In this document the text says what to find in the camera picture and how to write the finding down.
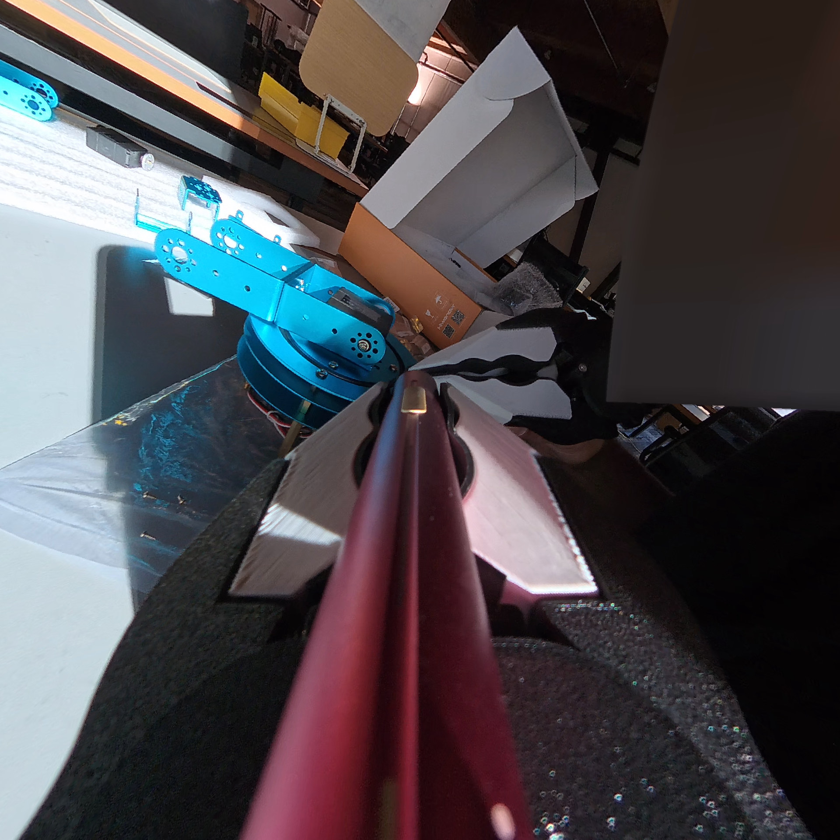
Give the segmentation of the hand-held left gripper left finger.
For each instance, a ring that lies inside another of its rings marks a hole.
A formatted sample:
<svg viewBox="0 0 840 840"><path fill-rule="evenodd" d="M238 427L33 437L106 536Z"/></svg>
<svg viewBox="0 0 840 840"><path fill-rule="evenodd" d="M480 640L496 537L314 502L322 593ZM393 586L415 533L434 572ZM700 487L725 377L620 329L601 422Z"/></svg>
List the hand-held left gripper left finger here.
<svg viewBox="0 0 840 840"><path fill-rule="evenodd" d="M375 384L291 452L231 596L292 597L336 561L358 496L356 452L374 428L371 406L384 387Z"/></svg>

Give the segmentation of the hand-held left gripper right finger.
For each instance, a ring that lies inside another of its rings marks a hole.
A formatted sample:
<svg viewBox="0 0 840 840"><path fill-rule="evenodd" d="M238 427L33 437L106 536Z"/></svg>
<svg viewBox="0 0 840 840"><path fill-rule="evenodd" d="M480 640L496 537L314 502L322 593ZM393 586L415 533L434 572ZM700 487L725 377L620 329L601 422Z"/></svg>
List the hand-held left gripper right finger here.
<svg viewBox="0 0 840 840"><path fill-rule="evenodd" d="M471 548L501 572L503 596L595 596L598 587L535 452L451 385L455 432L475 475L464 500Z"/></svg>

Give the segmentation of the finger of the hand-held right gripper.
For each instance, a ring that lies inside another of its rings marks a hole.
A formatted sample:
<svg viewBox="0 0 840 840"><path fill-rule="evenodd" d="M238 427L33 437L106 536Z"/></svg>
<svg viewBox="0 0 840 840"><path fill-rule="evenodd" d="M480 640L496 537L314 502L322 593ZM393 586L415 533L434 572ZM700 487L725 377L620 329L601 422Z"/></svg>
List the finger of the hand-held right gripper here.
<svg viewBox="0 0 840 840"><path fill-rule="evenodd" d="M550 366L558 346L551 327L502 329L501 326L438 351L415 363L413 370L437 378L533 380Z"/></svg>
<svg viewBox="0 0 840 840"><path fill-rule="evenodd" d="M552 380L538 378L512 385L496 377L470 380L452 375L451 384L501 424L509 424L514 417L572 418L570 398Z"/></svg>

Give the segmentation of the blue toy robot arm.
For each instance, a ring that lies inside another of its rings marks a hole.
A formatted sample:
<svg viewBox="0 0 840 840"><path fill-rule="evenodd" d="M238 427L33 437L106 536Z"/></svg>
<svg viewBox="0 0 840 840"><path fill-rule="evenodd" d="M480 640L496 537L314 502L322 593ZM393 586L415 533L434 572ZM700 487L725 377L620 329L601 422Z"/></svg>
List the blue toy robot arm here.
<svg viewBox="0 0 840 840"><path fill-rule="evenodd" d="M391 334L393 306L244 225L218 219L206 243L160 231L155 254L174 279L248 313L238 363L258 398L320 428L413 364Z"/></svg>

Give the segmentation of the white desk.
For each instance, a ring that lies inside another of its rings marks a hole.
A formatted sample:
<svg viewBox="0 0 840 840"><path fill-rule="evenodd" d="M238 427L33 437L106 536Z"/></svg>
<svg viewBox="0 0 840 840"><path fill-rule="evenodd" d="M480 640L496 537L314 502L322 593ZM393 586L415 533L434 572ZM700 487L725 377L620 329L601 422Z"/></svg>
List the white desk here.
<svg viewBox="0 0 840 840"><path fill-rule="evenodd" d="M111 245L151 251L2 204L2 469L114 416L91 420L98 252ZM139 608L126 570L2 530L2 838L37 813Z"/></svg>

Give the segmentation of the person's right hand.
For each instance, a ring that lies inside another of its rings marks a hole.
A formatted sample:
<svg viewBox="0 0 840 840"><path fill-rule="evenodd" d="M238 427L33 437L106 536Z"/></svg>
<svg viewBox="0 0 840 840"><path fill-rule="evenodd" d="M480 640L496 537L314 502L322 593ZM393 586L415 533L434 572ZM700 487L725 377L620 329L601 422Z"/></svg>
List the person's right hand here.
<svg viewBox="0 0 840 840"><path fill-rule="evenodd" d="M509 430L539 455L569 466L581 465L590 460L602 450L606 442L595 438L577 444L555 444L525 427L509 427Z"/></svg>

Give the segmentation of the bag of black parts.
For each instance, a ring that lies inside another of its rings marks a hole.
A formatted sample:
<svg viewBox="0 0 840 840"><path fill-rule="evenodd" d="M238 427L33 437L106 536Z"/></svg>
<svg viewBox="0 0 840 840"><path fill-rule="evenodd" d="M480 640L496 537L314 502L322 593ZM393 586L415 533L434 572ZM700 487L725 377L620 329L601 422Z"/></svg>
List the bag of black parts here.
<svg viewBox="0 0 840 840"><path fill-rule="evenodd" d="M573 273L550 270L545 274L540 266L523 262L495 284L484 306L509 316L561 308L570 302L587 271L581 267Z"/></svg>

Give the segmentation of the white cardboard box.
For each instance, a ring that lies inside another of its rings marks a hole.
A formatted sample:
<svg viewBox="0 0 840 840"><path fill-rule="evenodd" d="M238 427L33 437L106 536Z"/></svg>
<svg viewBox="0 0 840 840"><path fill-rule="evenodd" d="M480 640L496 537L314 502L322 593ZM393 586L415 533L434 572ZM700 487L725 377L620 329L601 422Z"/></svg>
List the white cardboard box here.
<svg viewBox="0 0 840 840"><path fill-rule="evenodd" d="M444 348L488 300L484 268L596 190L549 73L513 28L356 205L339 252Z"/></svg>

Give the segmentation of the clear plastic bag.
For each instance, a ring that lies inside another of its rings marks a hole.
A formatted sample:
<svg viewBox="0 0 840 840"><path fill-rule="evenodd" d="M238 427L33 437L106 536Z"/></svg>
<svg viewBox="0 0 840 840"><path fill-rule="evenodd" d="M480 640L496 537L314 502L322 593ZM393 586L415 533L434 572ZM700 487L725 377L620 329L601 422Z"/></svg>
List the clear plastic bag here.
<svg viewBox="0 0 840 840"><path fill-rule="evenodd" d="M279 450L276 426L225 360L3 468L2 530L99 572L126 570L139 607Z"/></svg>

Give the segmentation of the white foam block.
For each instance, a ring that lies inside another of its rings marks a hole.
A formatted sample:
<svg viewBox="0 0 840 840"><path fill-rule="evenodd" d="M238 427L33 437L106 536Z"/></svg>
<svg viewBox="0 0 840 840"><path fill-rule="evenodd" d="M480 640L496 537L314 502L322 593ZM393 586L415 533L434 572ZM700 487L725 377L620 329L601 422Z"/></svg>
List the white foam block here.
<svg viewBox="0 0 840 840"><path fill-rule="evenodd" d="M241 212L242 223L264 238L280 237L280 243L286 247L320 246L319 236L273 198L208 174L203 175L203 181L220 195L219 217L232 217Z"/></svg>

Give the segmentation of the small yellow plastic bins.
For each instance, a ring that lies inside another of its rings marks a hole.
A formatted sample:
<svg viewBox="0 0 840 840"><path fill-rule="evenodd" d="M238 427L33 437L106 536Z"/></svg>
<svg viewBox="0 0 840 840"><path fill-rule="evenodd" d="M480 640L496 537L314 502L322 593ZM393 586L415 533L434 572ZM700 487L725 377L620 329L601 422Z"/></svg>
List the small yellow plastic bins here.
<svg viewBox="0 0 840 840"><path fill-rule="evenodd" d="M310 146L314 145L320 108L301 102L267 73L261 78L259 97L261 108L271 118L291 132L297 140Z"/></svg>

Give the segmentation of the white foam sheet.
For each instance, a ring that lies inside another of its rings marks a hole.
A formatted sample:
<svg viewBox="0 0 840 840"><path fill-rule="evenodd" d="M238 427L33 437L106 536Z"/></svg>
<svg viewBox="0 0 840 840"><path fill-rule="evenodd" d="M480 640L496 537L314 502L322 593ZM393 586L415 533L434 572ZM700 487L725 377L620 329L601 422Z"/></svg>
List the white foam sheet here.
<svg viewBox="0 0 840 840"><path fill-rule="evenodd" d="M142 214L173 227L185 222L177 187L182 175L203 170L154 151L150 171L126 169L91 150L91 122L63 108L49 122L1 109L1 204L150 243L134 224L135 196Z"/></svg>

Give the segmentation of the black servo motor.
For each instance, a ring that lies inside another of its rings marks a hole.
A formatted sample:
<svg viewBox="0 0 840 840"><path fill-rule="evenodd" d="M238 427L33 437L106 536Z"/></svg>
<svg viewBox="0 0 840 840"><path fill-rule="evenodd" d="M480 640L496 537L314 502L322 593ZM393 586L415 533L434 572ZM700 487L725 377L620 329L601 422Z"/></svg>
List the black servo motor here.
<svg viewBox="0 0 840 840"><path fill-rule="evenodd" d="M101 125L86 128L87 147L127 169L154 168L154 155L131 138Z"/></svg>

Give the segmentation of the white metal frame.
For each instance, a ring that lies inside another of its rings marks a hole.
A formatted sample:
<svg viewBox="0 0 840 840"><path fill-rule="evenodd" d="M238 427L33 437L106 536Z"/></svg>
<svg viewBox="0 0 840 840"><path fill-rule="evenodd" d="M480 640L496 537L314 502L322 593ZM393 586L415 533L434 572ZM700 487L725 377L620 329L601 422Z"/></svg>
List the white metal frame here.
<svg viewBox="0 0 840 840"><path fill-rule="evenodd" d="M322 110L315 134L313 153L326 161L340 163L340 153L348 138L354 133L355 141L350 164L346 172L353 174L361 155L367 123L357 113L332 95L322 100Z"/></svg>

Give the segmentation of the blue round-ended metal bracket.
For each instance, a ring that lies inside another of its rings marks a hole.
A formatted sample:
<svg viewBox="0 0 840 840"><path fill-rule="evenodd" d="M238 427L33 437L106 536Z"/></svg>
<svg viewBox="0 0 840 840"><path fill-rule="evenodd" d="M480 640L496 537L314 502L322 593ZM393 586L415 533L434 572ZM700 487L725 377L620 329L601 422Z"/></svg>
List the blue round-ended metal bracket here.
<svg viewBox="0 0 840 840"><path fill-rule="evenodd" d="M60 105L54 88L4 60L0 67L1 105L42 123L52 120L53 111Z"/></svg>

